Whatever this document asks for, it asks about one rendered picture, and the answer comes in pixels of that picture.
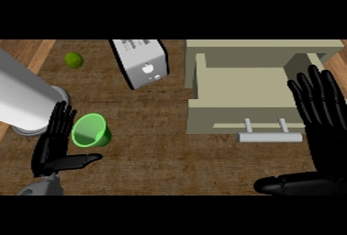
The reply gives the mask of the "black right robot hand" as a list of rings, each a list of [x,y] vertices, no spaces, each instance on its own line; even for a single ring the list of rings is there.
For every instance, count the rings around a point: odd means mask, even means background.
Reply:
[[[347,103],[332,73],[316,65],[307,73],[296,73],[287,87],[316,171],[259,178],[254,189],[271,196],[347,196]]]

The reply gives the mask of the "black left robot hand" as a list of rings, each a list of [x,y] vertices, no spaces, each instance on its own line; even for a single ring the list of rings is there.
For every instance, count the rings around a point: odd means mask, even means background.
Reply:
[[[56,103],[48,125],[38,138],[31,159],[31,171],[35,177],[50,176],[66,170],[82,169],[103,158],[100,153],[67,154],[69,135],[75,110],[65,101]]]

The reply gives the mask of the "green cup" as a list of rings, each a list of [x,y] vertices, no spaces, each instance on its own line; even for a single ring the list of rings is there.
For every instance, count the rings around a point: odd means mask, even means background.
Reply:
[[[103,116],[97,113],[84,115],[73,123],[70,136],[73,144],[81,148],[106,146],[112,134]]]

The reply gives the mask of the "beige open drawer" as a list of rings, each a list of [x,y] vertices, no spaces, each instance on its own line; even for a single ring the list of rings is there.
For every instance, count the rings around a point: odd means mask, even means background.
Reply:
[[[290,132],[304,131],[287,81],[307,66],[321,64],[318,55],[292,56],[282,67],[209,68],[206,56],[194,56],[193,98],[187,108],[189,134],[236,134],[245,120],[255,132],[277,132],[285,121]]]

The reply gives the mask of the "beige drawer cabinet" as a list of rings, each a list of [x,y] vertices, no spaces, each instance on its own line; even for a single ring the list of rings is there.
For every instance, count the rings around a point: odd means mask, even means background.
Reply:
[[[194,56],[203,54],[209,68],[283,67],[298,53],[313,53],[326,63],[344,45],[339,39],[187,39],[184,87],[192,88]]]

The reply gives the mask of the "white cylindrical appliance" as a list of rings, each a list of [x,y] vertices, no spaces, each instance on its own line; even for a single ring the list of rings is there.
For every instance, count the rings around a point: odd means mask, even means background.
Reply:
[[[60,101],[70,104],[66,91],[50,85],[0,49],[0,121],[20,135],[39,136]]]

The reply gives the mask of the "green lime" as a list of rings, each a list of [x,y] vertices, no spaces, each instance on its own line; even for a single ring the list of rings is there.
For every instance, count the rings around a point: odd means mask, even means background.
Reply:
[[[84,64],[82,56],[76,52],[67,52],[65,54],[65,63],[70,68],[78,69]]]

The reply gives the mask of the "silver toaster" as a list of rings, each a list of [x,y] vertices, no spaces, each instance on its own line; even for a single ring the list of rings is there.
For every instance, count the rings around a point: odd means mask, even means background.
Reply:
[[[131,90],[169,74],[168,53],[158,39],[110,39],[107,42]]]

